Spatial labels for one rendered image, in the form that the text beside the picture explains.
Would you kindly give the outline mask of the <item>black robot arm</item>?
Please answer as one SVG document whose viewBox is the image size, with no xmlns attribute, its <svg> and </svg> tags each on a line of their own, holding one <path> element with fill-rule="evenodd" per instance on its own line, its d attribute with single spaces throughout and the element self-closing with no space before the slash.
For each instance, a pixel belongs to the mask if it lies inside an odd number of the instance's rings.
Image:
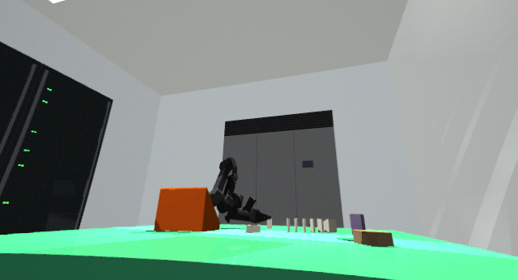
<svg viewBox="0 0 518 280">
<path fill-rule="evenodd" d="M 225 220 L 229 223 L 230 219 L 239 220 L 240 208 L 244 197 L 241 194 L 234 193 L 236 181 L 238 179 L 236 161 L 232 157 L 229 157 L 220 163 L 219 169 L 220 173 L 214 184 L 214 188 L 210 191 L 210 197 L 214 203 L 214 207 L 217 206 L 217 210 L 220 214 L 228 212 Z M 229 172 L 231 170 L 232 174 L 230 175 Z M 223 193 L 223 187 L 226 180 L 227 184 Z M 250 210 L 256 200 L 257 199 L 250 197 L 247 200 L 246 205 L 242 207 L 246 210 Z"/>
</svg>

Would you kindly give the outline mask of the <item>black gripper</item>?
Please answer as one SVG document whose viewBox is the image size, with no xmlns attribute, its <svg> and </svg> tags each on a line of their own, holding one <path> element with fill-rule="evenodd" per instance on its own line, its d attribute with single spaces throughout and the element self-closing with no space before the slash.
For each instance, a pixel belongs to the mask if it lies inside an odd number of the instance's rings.
<svg viewBox="0 0 518 280">
<path fill-rule="evenodd" d="M 257 208 L 252 208 L 250 210 L 246 210 L 245 208 L 240 208 L 240 221 L 251 222 L 251 223 L 261 223 L 267 220 L 270 220 L 272 217 L 265 215 L 259 211 Z"/>
</svg>

